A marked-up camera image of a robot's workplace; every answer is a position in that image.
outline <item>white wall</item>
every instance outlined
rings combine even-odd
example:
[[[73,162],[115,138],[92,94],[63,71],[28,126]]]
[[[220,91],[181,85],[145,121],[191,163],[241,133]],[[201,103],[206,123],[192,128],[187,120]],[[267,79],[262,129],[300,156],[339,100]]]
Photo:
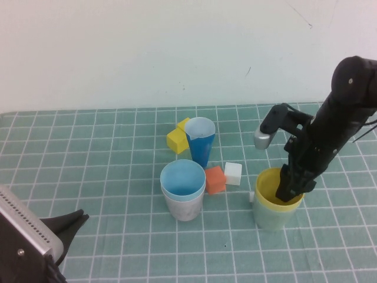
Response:
[[[377,0],[3,0],[0,112],[318,101],[356,54]]]

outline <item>stacked cups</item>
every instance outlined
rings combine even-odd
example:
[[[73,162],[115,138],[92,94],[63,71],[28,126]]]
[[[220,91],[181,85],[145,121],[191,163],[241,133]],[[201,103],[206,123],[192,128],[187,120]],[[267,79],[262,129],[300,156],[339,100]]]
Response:
[[[169,163],[161,172],[161,189],[170,213],[180,221],[190,221],[203,206],[206,174],[196,162],[181,159]]]
[[[258,175],[255,185],[253,212],[255,222],[268,231],[283,229],[295,214],[304,195],[288,202],[278,199],[275,194],[280,183],[280,168],[268,168]]]

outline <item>small white cube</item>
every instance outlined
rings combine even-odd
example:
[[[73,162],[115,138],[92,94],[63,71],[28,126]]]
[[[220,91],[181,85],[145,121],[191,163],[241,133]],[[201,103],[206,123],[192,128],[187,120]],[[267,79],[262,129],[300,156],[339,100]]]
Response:
[[[225,163],[224,175],[227,185],[239,186],[241,183],[242,164],[227,162]]]

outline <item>green cutting mat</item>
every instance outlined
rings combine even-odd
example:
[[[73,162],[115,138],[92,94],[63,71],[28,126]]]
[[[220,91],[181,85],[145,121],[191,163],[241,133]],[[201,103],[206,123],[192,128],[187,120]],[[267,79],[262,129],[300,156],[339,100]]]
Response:
[[[39,217],[90,214],[60,266],[68,282],[377,282],[376,134],[347,143],[283,231],[261,231],[249,192],[287,158],[282,131],[266,151],[253,145],[270,107],[4,114],[0,183]],[[158,178],[168,162],[190,159],[167,148],[166,134],[195,116],[217,126],[209,166],[232,161],[243,172],[240,186],[205,195],[203,213],[184,223],[170,216]]]

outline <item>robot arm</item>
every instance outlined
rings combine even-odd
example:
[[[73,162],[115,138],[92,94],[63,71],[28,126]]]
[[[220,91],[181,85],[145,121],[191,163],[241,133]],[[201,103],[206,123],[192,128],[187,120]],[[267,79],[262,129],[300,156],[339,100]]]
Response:
[[[331,88],[314,117],[279,104],[255,131],[257,149],[268,148],[279,128],[291,134],[284,147],[288,164],[280,171],[276,192],[284,202],[311,192],[314,179],[377,110],[377,61],[356,56],[344,59],[334,71]]]

